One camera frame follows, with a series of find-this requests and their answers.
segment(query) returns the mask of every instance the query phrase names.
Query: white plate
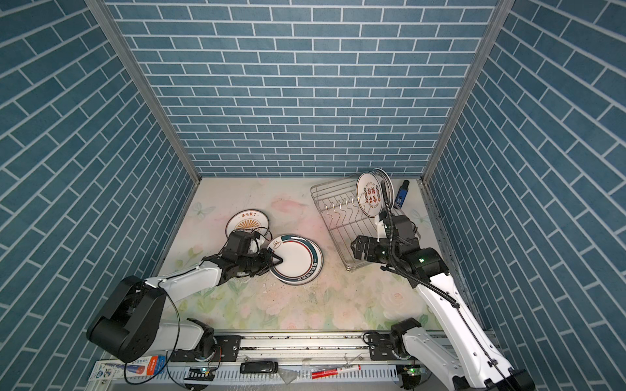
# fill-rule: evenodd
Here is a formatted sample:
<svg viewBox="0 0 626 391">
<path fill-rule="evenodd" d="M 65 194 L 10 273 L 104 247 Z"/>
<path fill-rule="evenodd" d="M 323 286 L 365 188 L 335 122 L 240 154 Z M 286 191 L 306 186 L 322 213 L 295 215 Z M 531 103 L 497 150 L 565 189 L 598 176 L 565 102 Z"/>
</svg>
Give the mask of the white plate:
<svg viewBox="0 0 626 391">
<path fill-rule="evenodd" d="M 372 173 L 363 173 L 356 183 L 359 206 L 368 217 L 375 217 L 382 209 L 381 184 Z"/>
<path fill-rule="evenodd" d="M 394 191 L 393 183 L 391 183 L 391 178 L 382 168 L 375 168 L 372 170 L 372 173 L 384 179 L 385 186 L 387 187 L 387 196 L 389 196 L 389 206 L 393 207 L 393 203 L 396 200 L 396 192 Z"/>
<path fill-rule="evenodd" d="M 254 230 L 261 226 L 270 228 L 270 220 L 265 213 L 256 209 L 242 210 L 231 217 L 226 224 L 226 237 L 228 238 L 234 230 Z"/>
<path fill-rule="evenodd" d="M 289 285 L 303 285 L 322 270 L 324 259 L 319 247 L 312 241 L 297 235 L 282 235 L 268 246 L 283 259 L 272 269 L 272 274 Z"/>
</svg>

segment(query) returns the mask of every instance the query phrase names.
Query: table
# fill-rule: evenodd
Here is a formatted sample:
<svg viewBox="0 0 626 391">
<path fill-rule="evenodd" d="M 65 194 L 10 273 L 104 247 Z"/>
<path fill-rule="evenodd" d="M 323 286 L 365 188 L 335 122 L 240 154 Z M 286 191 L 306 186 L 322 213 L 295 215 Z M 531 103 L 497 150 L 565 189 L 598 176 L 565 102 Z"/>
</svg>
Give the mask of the table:
<svg viewBox="0 0 626 391">
<path fill-rule="evenodd" d="M 193 197 L 160 275 L 192 266 L 226 241 L 225 226 L 237 212 L 263 211 L 274 236 L 293 233 L 318 244 L 324 266 L 312 282 L 291 286 L 271 273 L 233 278 L 180 300 L 181 319 L 197 318 L 217 330 L 372 330 L 408 317 L 426 329 L 441 330 L 416 290 L 400 276 L 372 264 L 347 271 L 315 208 L 313 185 L 328 178 L 204 178 Z M 394 180 L 399 188 L 402 180 Z M 419 191 L 411 180 L 403 211 L 417 225 L 420 245 L 439 251 Z M 165 320 L 174 320 L 170 307 Z"/>
</svg>

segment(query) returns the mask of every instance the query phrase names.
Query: tiled wall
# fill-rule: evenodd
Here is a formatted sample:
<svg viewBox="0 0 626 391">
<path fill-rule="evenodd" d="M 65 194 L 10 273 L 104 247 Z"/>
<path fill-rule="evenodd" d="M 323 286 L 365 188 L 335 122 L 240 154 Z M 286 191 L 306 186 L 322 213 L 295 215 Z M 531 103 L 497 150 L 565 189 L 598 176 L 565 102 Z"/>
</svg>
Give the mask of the tiled wall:
<svg viewBox="0 0 626 391">
<path fill-rule="evenodd" d="M 626 3 L 517 0 L 433 191 L 473 297 L 548 390 L 626 389 Z"/>
<path fill-rule="evenodd" d="M 0 10 L 0 390 L 72 390 L 93 312 L 151 273 L 192 185 L 82 0 Z"/>
<path fill-rule="evenodd" d="M 203 176 L 416 176 L 496 0 L 209 3 L 108 2 Z"/>
</svg>

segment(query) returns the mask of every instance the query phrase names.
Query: blue marker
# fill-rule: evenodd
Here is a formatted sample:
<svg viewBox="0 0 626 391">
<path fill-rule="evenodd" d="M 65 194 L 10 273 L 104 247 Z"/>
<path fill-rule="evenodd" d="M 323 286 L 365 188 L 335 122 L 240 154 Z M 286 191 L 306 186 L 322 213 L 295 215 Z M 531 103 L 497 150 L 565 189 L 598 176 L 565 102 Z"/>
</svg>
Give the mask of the blue marker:
<svg viewBox="0 0 626 391">
<path fill-rule="evenodd" d="M 402 204 L 404 203 L 404 199 L 406 198 L 406 193 L 409 192 L 409 181 L 402 182 L 402 186 L 398 189 L 398 195 L 396 196 L 396 202 L 394 202 L 395 208 L 402 208 Z"/>
</svg>

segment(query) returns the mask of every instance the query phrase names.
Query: dish rack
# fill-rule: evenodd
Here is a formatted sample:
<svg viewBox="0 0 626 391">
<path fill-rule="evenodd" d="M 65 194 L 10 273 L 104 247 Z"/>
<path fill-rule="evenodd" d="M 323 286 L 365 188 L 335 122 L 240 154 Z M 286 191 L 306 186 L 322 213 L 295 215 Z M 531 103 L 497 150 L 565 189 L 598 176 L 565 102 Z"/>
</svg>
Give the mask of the dish rack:
<svg viewBox="0 0 626 391">
<path fill-rule="evenodd" d="M 346 270 L 371 264 L 355 259 L 350 243 L 359 235 L 376 237 L 374 218 L 367 217 L 359 207 L 356 183 L 360 175 L 354 174 L 311 187 L 313 202 L 331 234 Z M 395 216 L 404 214 L 399 209 L 392 209 L 391 213 Z"/>
</svg>

